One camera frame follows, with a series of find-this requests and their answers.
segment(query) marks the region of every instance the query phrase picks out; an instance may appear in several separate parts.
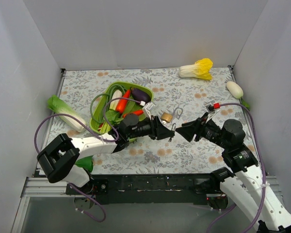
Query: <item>red connector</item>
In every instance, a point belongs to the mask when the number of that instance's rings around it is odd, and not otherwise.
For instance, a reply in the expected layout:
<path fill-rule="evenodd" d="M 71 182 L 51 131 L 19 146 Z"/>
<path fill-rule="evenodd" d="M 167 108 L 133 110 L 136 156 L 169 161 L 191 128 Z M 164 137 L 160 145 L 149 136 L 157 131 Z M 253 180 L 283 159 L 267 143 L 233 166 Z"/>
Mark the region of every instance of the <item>red connector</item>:
<path fill-rule="evenodd" d="M 219 103 L 214 103 L 214 104 L 213 104 L 213 108 L 214 108 L 214 109 L 218 109 L 218 108 L 220 108 L 220 104 L 219 104 Z"/>

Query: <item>eggplant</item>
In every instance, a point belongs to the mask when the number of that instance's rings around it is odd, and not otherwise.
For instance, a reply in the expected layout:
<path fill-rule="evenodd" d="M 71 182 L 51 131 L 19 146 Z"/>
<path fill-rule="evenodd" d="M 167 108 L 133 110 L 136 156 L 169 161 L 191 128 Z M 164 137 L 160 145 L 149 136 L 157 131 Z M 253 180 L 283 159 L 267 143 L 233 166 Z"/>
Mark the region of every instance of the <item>eggplant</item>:
<path fill-rule="evenodd" d="M 134 100 L 144 101 L 145 103 L 149 103 L 151 101 L 151 97 L 146 92 L 134 87 L 132 87 L 130 90 Z"/>

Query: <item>green plastic basket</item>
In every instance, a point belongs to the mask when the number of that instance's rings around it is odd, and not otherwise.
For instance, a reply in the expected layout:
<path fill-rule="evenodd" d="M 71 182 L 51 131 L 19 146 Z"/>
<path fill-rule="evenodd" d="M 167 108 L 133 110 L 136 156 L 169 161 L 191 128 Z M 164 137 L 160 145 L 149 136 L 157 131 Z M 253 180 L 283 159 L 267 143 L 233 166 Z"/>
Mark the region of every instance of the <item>green plastic basket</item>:
<path fill-rule="evenodd" d="M 144 86 L 140 86 L 140 85 L 137 85 L 137 84 L 134 84 L 134 83 L 128 83 L 128 82 L 114 82 L 111 85 L 113 85 L 113 84 L 122 85 L 126 89 L 130 89 L 131 87 L 138 88 L 138 89 L 146 92 L 151 97 L 151 101 L 153 101 L 154 94 L 153 94 L 153 92 L 149 88 L 146 88 Z M 96 107 L 96 109 L 93 112 L 93 115 L 94 115 L 95 118 L 98 118 L 100 112 L 102 112 L 105 101 L 106 101 L 106 96 L 102 96 L 101 97 L 101 100 L 99 101 L 99 103 L 98 103 L 98 105 Z M 137 111 L 137 110 L 140 110 L 140 109 L 142 109 L 142 106 L 140 106 L 137 103 L 135 103 L 133 109 L 130 112 L 134 112 L 134 111 Z M 143 119 L 145 119 L 145 115 L 144 114 L 142 114 L 142 115 L 139 116 L 139 121 L 141 121 Z M 98 131 L 99 126 L 100 126 L 100 124 L 98 124 L 97 122 L 95 122 L 93 119 L 90 120 L 90 127 L 96 133 L 99 133 L 99 131 Z"/>

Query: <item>white wall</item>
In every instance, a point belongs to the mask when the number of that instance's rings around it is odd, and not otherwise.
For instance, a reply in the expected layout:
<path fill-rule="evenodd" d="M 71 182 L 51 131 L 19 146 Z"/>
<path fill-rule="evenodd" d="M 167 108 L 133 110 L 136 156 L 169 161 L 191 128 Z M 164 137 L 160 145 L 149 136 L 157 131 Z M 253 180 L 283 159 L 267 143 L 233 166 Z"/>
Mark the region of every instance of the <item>white wall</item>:
<path fill-rule="evenodd" d="M 267 0 L 24 0 L 66 69 L 235 64 Z"/>
<path fill-rule="evenodd" d="M 268 1 L 236 64 L 266 168 L 291 211 L 291 0 Z"/>
<path fill-rule="evenodd" d="M 34 131 L 50 114 L 46 100 L 59 77 L 23 1 L 0 0 L 0 233 L 11 230 L 25 178 L 34 171 Z"/>

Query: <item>floral tablecloth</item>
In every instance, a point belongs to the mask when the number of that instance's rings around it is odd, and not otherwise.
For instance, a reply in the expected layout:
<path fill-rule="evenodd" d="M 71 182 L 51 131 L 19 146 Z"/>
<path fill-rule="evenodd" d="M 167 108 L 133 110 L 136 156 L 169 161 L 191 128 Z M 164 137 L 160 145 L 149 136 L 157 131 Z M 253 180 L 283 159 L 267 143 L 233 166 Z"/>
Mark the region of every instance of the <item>floral tablecloth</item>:
<path fill-rule="evenodd" d="M 89 122 L 89 106 L 96 95 L 103 93 L 116 81 L 137 83 L 154 92 L 156 107 L 151 111 L 153 115 L 173 113 L 175 108 L 183 108 L 180 119 L 174 118 L 172 122 L 179 127 L 183 122 L 202 116 L 206 111 L 204 104 L 211 100 L 220 103 L 238 102 L 226 89 L 226 82 L 232 80 L 229 69 L 212 68 L 210 72 L 212 81 L 181 79 L 176 68 L 67 71 L 60 98 Z M 252 137 L 240 107 L 222 107 L 213 120 L 222 127 L 229 118 L 242 123 L 246 132 L 245 143 L 254 151 Z M 91 136 L 88 132 L 78 133 L 72 130 L 56 117 L 48 142 L 60 133 L 67 133 L 70 137 Z M 189 143 L 179 134 L 175 135 L 172 142 L 168 142 L 168 139 L 153 141 L 149 137 L 143 137 L 118 153 L 94 155 L 92 173 L 208 173 L 225 165 L 221 157 L 222 151 L 220 147 L 204 139 Z"/>

